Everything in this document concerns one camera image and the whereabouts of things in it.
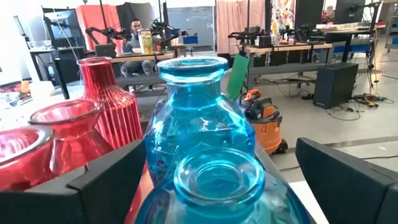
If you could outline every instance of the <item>ribbed red vase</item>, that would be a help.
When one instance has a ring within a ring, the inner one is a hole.
[[[104,104],[95,126],[102,137],[114,149],[142,139],[136,97],[116,84],[111,58],[86,58],[78,63],[85,81],[83,98]]]

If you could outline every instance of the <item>green folder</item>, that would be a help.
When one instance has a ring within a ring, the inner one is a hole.
[[[231,75],[226,88],[226,94],[233,100],[241,94],[244,77],[248,72],[248,66],[249,59],[239,54],[235,55],[234,64],[232,65]]]

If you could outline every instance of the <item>black computer tower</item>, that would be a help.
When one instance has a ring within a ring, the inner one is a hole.
[[[332,108],[351,99],[358,64],[337,63],[318,69],[313,104]]]

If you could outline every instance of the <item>glass jar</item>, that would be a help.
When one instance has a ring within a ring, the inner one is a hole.
[[[209,147],[233,147],[254,155],[254,130],[221,94],[228,62],[220,57],[175,58],[157,64],[167,82],[168,101],[156,104],[144,139],[155,186],[171,179],[188,154]]]
[[[0,190],[27,190],[54,176],[53,132],[30,126],[0,132]]]
[[[184,158],[143,203],[140,224],[309,224],[292,189],[252,155],[209,149]]]
[[[94,128],[102,108],[94,100],[71,100],[32,114],[31,124],[49,126],[54,131],[55,174],[67,173],[113,150]]]
[[[85,81],[84,99],[103,104],[103,110],[95,128],[114,148],[142,139],[137,99],[116,83],[110,57],[94,57],[79,60]]]

